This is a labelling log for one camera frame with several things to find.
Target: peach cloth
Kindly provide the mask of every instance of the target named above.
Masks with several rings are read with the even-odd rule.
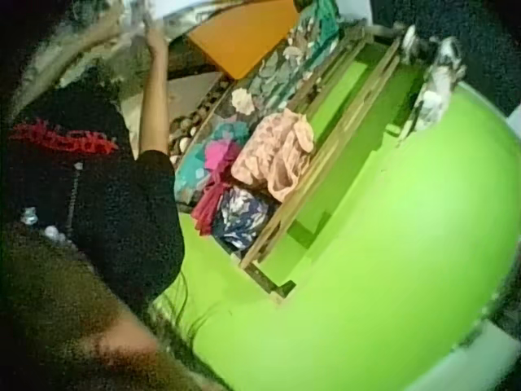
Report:
[[[269,193],[283,202],[308,167],[312,150],[313,129],[306,116],[285,109],[260,122],[231,174],[247,185],[267,186]]]

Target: woman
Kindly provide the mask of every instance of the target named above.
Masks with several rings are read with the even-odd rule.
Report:
[[[84,78],[29,104],[3,135],[3,220],[74,244],[136,314],[184,256],[168,158],[168,47],[147,29],[151,68],[139,156],[110,95]]]

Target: green surface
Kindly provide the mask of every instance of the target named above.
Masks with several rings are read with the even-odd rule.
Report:
[[[401,390],[469,332],[509,270],[519,145],[458,88],[438,126],[396,148],[385,125],[401,116],[397,99],[414,78],[390,80],[319,190],[322,206],[299,216],[313,233],[307,244],[292,228],[263,266],[297,281],[283,304],[182,216],[183,325],[206,319],[195,350],[236,390]],[[181,283],[168,291],[176,300]]]

